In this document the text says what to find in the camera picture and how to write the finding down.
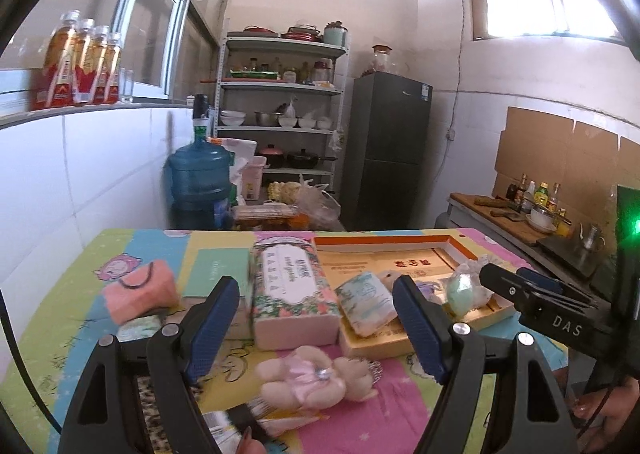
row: green card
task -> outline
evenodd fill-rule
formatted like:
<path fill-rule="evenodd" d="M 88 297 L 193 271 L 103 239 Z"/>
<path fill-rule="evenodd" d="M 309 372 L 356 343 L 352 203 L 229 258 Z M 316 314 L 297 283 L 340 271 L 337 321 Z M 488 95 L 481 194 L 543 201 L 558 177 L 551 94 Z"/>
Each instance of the green card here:
<path fill-rule="evenodd" d="M 191 270 L 183 297 L 208 297 L 223 275 L 238 281 L 240 296 L 249 290 L 249 249 L 201 249 Z"/>

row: dark gray refrigerator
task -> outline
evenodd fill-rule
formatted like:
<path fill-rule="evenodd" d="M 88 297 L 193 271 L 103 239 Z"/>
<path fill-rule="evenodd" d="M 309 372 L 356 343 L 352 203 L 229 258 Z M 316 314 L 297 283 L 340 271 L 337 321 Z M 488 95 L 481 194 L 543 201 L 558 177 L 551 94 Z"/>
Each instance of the dark gray refrigerator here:
<path fill-rule="evenodd" d="M 431 85 L 387 72 L 356 79 L 340 188 L 347 230 L 408 227 L 432 92 Z"/>

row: wooden cutting board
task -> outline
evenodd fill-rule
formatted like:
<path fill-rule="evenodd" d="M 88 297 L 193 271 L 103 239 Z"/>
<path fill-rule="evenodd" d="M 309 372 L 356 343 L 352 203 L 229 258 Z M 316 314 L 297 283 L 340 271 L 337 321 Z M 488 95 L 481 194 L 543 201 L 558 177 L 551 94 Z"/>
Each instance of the wooden cutting board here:
<path fill-rule="evenodd" d="M 480 207 L 474 204 L 474 199 L 478 196 L 470 194 L 460 194 L 453 192 L 449 195 L 451 199 L 459 202 L 461 205 L 473 210 L 476 214 L 482 215 L 488 221 L 491 221 L 497 227 L 503 229 L 516 239 L 527 244 L 527 246 L 535 246 L 539 239 L 546 237 L 546 235 L 540 231 L 534 230 L 529 226 L 526 221 L 510 221 L 506 217 L 493 217 L 491 211 L 507 211 L 509 209 L 495 209 L 491 207 Z"/>

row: box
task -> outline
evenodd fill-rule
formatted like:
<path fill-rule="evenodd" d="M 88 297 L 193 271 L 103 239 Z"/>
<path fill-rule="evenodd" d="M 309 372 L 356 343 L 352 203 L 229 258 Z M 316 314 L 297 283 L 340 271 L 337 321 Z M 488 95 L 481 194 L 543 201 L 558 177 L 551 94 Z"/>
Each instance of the box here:
<path fill-rule="evenodd" d="M 183 305 L 189 309 L 205 301 L 223 275 L 238 282 L 240 301 L 226 339 L 249 340 L 251 330 L 252 287 L 249 282 L 249 249 L 212 248 L 198 251 L 187 286 L 182 291 Z"/>
<path fill-rule="evenodd" d="M 374 273 L 394 270 L 411 275 L 414 280 L 433 283 L 442 302 L 446 301 L 442 281 L 451 276 L 460 262 L 478 258 L 448 233 L 316 237 L 315 245 L 326 279 L 334 289 L 364 270 Z M 469 312 L 461 320 L 474 329 L 483 329 L 514 313 L 513 303 L 494 295 L 487 306 Z M 343 355 L 369 360 L 397 357 L 414 350 L 398 319 L 374 335 L 362 338 L 342 317 L 338 342 Z"/>
<path fill-rule="evenodd" d="M 310 241 L 285 235 L 258 241 L 252 278 L 259 349 L 335 344 L 340 309 Z"/>

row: cartoon print tablecloth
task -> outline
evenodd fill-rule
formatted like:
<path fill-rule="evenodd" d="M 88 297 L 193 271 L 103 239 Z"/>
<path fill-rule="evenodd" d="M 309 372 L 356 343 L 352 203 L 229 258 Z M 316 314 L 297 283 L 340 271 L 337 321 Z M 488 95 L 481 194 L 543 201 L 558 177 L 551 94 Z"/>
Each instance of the cartoon print tablecloth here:
<path fill-rule="evenodd" d="M 493 253 L 516 267 L 526 263 L 472 229 L 377 232 L 378 235 L 452 233 L 476 255 Z M 100 291 L 105 283 L 152 260 L 164 259 L 174 272 L 178 292 L 184 289 L 198 251 L 216 247 L 251 247 L 249 232 L 181 232 L 171 230 L 106 230 L 74 261 L 47 294 L 20 339 L 20 350 L 44 401 L 63 423 L 71 396 L 95 342 L 116 333 Z M 513 337 L 520 329 L 514 315 L 483 331 L 486 335 Z M 566 364 L 566 352 L 533 333 L 551 367 Z M 257 351 L 251 342 L 234 341 L 222 372 L 207 382 L 199 405 L 203 412 L 241 404 L 258 392 L 255 364 L 276 353 Z M 340 355 L 337 346 L 326 348 Z M 384 373 L 376 388 L 378 398 L 362 404 L 342 402 L 323 414 L 328 418 L 285 434 L 270 446 L 271 453 L 410 453 L 433 410 L 440 386 L 424 373 L 415 355 L 382 361 Z M 485 376 L 467 453 L 479 452 L 489 413 L 494 377 Z M 16 427 L 36 454 L 55 454 L 58 434 L 41 415 L 17 373 L 9 366 L 0 386 L 0 400 Z"/>

